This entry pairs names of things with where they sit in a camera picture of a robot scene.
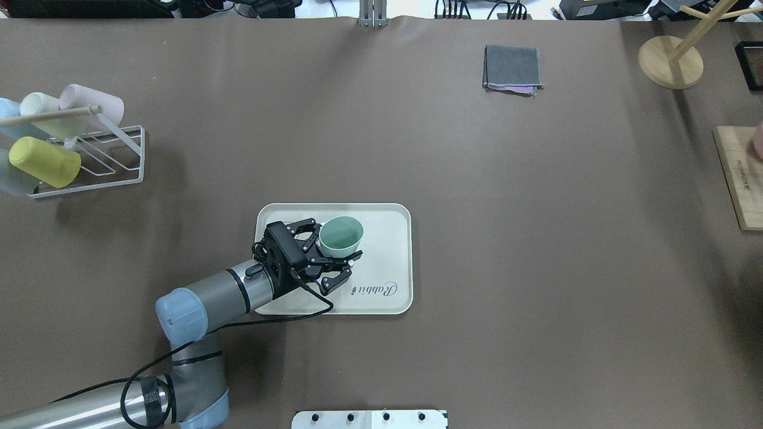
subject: black picture frame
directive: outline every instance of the black picture frame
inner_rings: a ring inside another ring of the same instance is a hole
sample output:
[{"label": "black picture frame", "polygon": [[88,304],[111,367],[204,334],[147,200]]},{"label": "black picture frame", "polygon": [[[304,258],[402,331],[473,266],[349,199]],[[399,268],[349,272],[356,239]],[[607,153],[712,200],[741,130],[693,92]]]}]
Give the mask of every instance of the black picture frame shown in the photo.
[{"label": "black picture frame", "polygon": [[760,50],[763,53],[763,42],[739,42],[734,50],[739,59],[739,65],[742,67],[742,73],[745,74],[747,87],[750,88],[750,91],[763,91],[763,71],[756,73],[747,55],[748,50]]}]

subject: white bracket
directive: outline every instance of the white bracket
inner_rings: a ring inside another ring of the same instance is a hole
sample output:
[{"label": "white bracket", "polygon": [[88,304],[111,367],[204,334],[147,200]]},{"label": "white bracket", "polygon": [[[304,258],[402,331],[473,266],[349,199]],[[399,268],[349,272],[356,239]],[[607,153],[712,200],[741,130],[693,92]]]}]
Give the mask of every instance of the white bracket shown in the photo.
[{"label": "white bracket", "polygon": [[360,0],[361,27],[387,27],[387,0]]},{"label": "white bracket", "polygon": [[301,411],[291,429],[448,429],[444,410]]}]

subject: white tray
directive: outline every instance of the white tray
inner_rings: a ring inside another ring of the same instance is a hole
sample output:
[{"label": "white tray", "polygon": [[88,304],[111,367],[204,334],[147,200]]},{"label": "white tray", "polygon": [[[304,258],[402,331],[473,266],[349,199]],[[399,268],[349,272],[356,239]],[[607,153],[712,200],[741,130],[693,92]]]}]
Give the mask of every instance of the white tray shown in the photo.
[{"label": "white tray", "polygon": [[[328,314],[400,314],[414,301],[414,264],[410,212],[395,203],[273,203],[257,215],[256,237],[271,222],[315,218],[325,223],[348,215],[363,224],[360,250],[349,280],[328,295],[334,309]],[[310,314],[325,308],[302,289],[257,308],[260,314]]]}]

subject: white label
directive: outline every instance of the white label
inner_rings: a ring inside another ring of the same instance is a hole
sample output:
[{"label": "white label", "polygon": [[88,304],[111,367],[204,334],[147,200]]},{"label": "white label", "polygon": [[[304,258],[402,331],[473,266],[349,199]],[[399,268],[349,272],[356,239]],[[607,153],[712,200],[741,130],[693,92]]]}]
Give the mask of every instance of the white label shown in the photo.
[{"label": "white label", "polygon": [[598,7],[599,7],[599,5],[592,5],[592,6],[586,6],[584,8],[579,8],[578,9],[578,14],[575,15],[575,17],[578,18],[578,17],[581,17],[581,16],[593,15],[594,12],[596,11],[596,8],[598,8]]}]

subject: table surface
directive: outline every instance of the table surface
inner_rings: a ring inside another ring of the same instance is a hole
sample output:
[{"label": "table surface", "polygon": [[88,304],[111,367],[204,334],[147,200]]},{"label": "table surface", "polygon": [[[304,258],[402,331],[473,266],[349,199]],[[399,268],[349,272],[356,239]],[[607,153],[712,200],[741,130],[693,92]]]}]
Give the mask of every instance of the table surface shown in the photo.
[{"label": "table surface", "polygon": [[[715,27],[691,89],[647,80],[640,44],[690,28],[0,21],[3,96],[81,83],[149,134],[142,184],[0,195],[0,414],[166,352],[154,301],[246,259],[268,203],[399,202],[410,310],[226,331],[225,427],[384,407],[763,426],[763,236],[739,230],[711,134],[761,119],[733,47],[763,28]],[[486,92],[485,44],[539,48],[547,86]]]}]

